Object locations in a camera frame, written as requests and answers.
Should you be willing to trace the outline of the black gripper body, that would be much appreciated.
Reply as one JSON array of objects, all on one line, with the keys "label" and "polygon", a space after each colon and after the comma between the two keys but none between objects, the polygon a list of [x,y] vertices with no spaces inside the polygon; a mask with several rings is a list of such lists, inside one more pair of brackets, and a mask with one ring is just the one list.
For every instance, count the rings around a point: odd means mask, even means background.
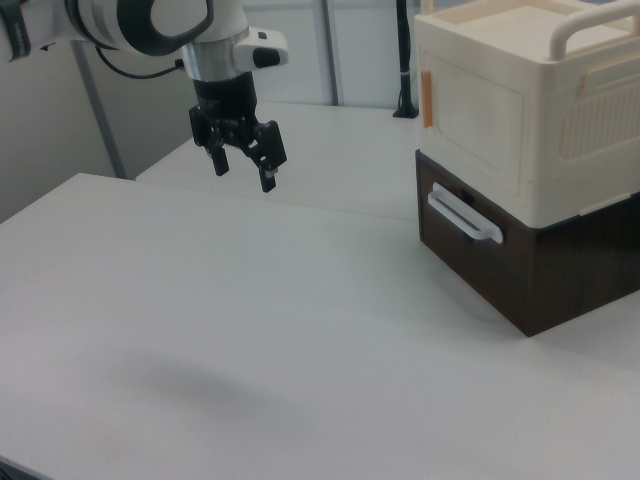
[{"label": "black gripper body", "polygon": [[222,81],[194,80],[198,105],[192,108],[192,133],[197,146],[204,146],[209,130],[221,129],[225,142],[249,146],[258,125],[257,96],[251,73]]}]

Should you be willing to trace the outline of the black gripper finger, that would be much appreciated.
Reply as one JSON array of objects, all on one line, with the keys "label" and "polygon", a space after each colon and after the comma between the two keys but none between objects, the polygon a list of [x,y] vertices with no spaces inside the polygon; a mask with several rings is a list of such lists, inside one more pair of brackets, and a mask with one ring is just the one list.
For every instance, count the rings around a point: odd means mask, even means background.
[{"label": "black gripper finger", "polygon": [[199,106],[189,110],[189,119],[195,145],[206,150],[217,176],[226,174],[229,171],[229,164],[220,130],[211,125]]},{"label": "black gripper finger", "polygon": [[273,190],[276,187],[275,174],[287,160],[278,123],[274,120],[250,122],[241,140],[241,150],[258,168],[262,191],[268,193]]}]

